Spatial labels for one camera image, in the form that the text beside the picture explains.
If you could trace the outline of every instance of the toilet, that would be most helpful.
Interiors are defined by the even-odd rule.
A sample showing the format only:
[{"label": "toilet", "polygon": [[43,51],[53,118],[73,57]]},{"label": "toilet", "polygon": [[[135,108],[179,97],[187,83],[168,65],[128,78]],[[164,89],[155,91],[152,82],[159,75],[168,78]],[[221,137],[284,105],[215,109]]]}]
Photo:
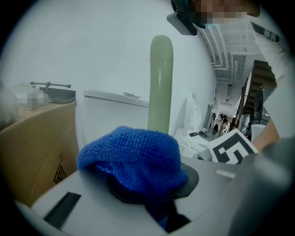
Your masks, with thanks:
[{"label": "toilet", "polygon": [[146,129],[148,102],[132,94],[113,94],[85,90],[83,99],[84,144],[88,144],[119,126]]},{"label": "toilet", "polygon": [[193,158],[196,153],[208,148],[208,141],[201,138],[198,132],[201,130],[201,110],[195,94],[190,94],[186,103],[183,128],[177,129],[174,138],[179,144],[180,154]]}]

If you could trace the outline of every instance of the people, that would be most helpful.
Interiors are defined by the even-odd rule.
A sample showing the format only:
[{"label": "people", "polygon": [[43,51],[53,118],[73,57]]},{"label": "people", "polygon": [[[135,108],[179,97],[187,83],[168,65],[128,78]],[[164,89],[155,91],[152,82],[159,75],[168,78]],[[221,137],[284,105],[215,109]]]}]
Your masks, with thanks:
[{"label": "people", "polygon": [[228,127],[228,120],[225,118],[226,116],[224,116],[223,118],[223,123],[222,125],[220,126],[220,131],[223,132],[223,133],[226,133],[227,131],[227,127]]},{"label": "people", "polygon": [[216,124],[213,128],[214,131],[218,131],[218,124]]},{"label": "people", "polygon": [[[272,18],[261,6],[250,0],[189,0],[189,4],[192,8],[195,8],[197,16],[210,18],[213,23],[219,19],[235,18],[237,13],[240,13],[240,15],[242,12],[246,13],[246,18],[249,21],[268,30],[265,31],[266,33],[275,33],[281,41],[284,41],[284,35]],[[290,110],[288,106],[277,104],[278,100],[289,104],[295,98],[295,82],[292,77],[295,67],[293,58],[286,50],[288,45],[282,47],[279,43],[257,33],[254,34],[254,37],[255,43],[271,66],[277,81],[277,89],[264,104],[271,119],[260,135],[252,141],[256,149],[262,151],[266,146],[277,142],[280,138],[295,136],[295,128],[287,129],[287,127],[293,127],[292,120],[295,119],[295,111]]]}]

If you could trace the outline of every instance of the toilet lid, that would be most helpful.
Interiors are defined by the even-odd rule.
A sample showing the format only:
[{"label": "toilet lid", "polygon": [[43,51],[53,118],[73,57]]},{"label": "toilet lid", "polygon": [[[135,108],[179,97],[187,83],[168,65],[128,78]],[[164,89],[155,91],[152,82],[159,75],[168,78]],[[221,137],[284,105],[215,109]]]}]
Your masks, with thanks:
[{"label": "toilet lid", "polygon": [[202,122],[201,110],[197,96],[190,94],[186,102],[185,118],[184,118],[184,133],[199,132]]}]

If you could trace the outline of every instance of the toilet tank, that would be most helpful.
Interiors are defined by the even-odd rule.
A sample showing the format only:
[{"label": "toilet tank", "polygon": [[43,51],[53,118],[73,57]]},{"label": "toilet tank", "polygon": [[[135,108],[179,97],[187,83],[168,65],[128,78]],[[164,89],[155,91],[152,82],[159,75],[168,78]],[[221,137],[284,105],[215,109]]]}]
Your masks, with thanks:
[{"label": "toilet tank", "polygon": [[88,144],[119,126],[146,129],[148,102],[135,96],[85,90],[83,99],[84,144]]}]

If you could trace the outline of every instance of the cardboard box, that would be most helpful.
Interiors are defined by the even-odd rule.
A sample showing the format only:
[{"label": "cardboard box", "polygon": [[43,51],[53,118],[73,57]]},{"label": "cardboard box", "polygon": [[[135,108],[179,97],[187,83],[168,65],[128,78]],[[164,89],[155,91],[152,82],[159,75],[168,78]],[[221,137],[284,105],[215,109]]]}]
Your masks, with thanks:
[{"label": "cardboard box", "polygon": [[16,200],[31,206],[77,170],[75,106],[20,107],[18,121],[0,132],[0,168]]}]

